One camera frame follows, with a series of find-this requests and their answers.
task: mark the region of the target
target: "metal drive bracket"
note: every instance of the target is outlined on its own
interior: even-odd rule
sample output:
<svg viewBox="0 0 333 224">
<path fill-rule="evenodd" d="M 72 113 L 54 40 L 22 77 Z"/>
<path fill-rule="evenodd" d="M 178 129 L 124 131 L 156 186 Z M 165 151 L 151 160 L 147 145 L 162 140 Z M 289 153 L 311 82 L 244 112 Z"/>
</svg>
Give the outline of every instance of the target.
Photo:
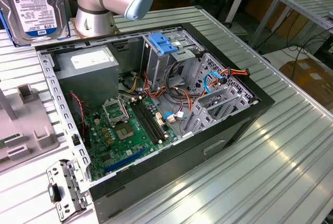
<svg viewBox="0 0 333 224">
<path fill-rule="evenodd" d="M 56 204 L 59 220 L 63 223 L 81 214 L 88 205 L 78 184 L 78 171 L 73 160 L 59 160 L 46 170 L 50 199 Z"/>
</svg>

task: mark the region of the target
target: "wd blue hard drive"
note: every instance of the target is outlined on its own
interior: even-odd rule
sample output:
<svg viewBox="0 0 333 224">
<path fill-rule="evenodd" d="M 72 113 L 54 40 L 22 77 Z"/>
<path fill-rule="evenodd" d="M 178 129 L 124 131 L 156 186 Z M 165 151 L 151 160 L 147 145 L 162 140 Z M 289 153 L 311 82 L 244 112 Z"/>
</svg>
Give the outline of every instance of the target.
<svg viewBox="0 0 333 224">
<path fill-rule="evenodd" d="M 0 8 L 16 47 L 70 36 L 65 0 L 0 0 Z"/>
</svg>

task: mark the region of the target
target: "grooved aluminum table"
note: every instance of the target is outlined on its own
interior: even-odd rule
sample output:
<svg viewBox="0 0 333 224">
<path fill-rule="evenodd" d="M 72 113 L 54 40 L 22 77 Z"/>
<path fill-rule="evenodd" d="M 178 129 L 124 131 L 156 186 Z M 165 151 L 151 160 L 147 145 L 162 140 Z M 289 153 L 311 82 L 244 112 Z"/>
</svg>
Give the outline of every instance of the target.
<svg viewBox="0 0 333 224">
<path fill-rule="evenodd" d="M 328 13 L 333 11 L 333 0 L 274 0 L 253 36 L 252 42 L 250 43 L 251 47 L 254 47 L 257 43 L 260 34 L 280 2 L 286 4 L 287 8 L 277 20 L 272 29 L 273 31 L 283 22 L 290 10 L 293 9 L 323 29 L 329 30 L 331 33 L 333 32 L 333 20 L 328 17 Z M 313 27 L 308 31 L 309 36 L 312 31 Z"/>
<path fill-rule="evenodd" d="M 333 208 L 333 115 L 204 10 L 154 11 L 137 22 L 116 17 L 122 32 L 181 22 L 191 22 L 240 68 L 249 68 L 276 103 L 239 142 L 109 223 L 320 223 Z M 60 142 L 1 173 L 0 223 L 58 223 L 45 170 L 72 155 L 34 48 L 14 48 L 4 31 L 0 46 L 1 89 L 13 93 L 27 82 L 36 88 Z M 70 223 L 97 220 L 89 209 Z"/>
</svg>

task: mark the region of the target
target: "blue drive bay latch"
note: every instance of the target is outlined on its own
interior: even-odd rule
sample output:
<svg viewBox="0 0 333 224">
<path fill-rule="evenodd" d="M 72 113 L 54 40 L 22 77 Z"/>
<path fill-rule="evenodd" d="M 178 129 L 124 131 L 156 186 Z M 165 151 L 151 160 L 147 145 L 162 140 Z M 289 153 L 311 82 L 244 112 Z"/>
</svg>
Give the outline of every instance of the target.
<svg viewBox="0 0 333 224">
<path fill-rule="evenodd" d="M 149 39 L 162 54 L 168 54 L 178 51 L 178 48 L 173 46 L 168 38 L 162 33 L 149 34 Z"/>
</svg>

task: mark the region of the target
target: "open computer tower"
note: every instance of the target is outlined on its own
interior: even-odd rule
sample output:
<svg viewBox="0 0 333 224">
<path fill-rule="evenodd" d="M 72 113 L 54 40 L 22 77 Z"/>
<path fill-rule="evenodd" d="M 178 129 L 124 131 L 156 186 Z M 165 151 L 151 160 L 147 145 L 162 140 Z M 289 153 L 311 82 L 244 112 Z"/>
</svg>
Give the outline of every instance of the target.
<svg viewBox="0 0 333 224">
<path fill-rule="evenodd" d="M 274 101 L 188 23 L 36 48 L 73 160 L 61 221 L 103 223 L 235 143 Z"/>
</svg>

